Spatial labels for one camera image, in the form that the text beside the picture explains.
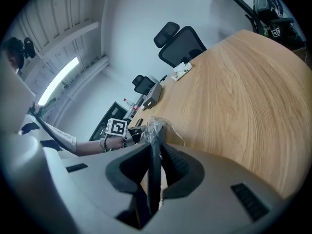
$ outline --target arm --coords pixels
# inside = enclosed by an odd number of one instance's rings
[[[108,138],[106,139],[106,147],[108,150],[114,147],[122,147],[124,142],[125,139],[123,137]],[[75,154],[78,156],[100,154],[100,153],[103,153],[103,148],[100,146],[98,140],[81,142],[76,144]]]

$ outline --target person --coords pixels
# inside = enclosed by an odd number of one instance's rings
[[[23,68],[24,54],[22,48],[23,44],[17,38],[10,38],[1,47],[1,56],[5,65],[12,68],[15,74]],[[96,141],[77,142],[76,137],[47,124],[31,113],[26,115],[20,134],[34,136],[40,141],[43,148],[57,150],[61,158],[99,154],[112,148],[122,148],[125,143],[125,139],[119,136],[101,138]]]

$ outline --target white wall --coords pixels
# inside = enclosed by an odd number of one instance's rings
[[[153,42],[167,22],[192,26],[207,48],[241,29],[252,30],[244,11],[232,0],[111,1],[106,38],[106,54],[114,68],[110,75],[132,91],[131,81],[137,75],[161,79],[173,71],[159,59],[160,49]],[[253,0],[245,1],[253,5]]]
[[[108,73],[112,67],[106,67]],[[66,111],[58,128],[77,141],[88,141],[108,109],[116,101],[128,110],[123,101],[129,93],[120,81],[99,73],[79,93]]]

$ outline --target plastic bag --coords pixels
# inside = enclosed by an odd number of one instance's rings
[[[175,131],[170,121],[156,116],[149,117],[140,142],[151,143],[162,129],[165,131],[166,138],[171,140],[169,143],[185,146],[184,139]]]

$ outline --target fluorescent light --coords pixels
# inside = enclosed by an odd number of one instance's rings
[[[43,95],[41,96],[38,104],[40,106],[43,106],[47,103],[49,97],[53,93],[53,91],[56,89],[56,87],[59,85],[59,83],[64,79],[64,77],[79,63],[77,57],[72,59],[58,74],[55,76],[53,81],[51,81],[50,85],[47,87],[47,89],[44,91]]]

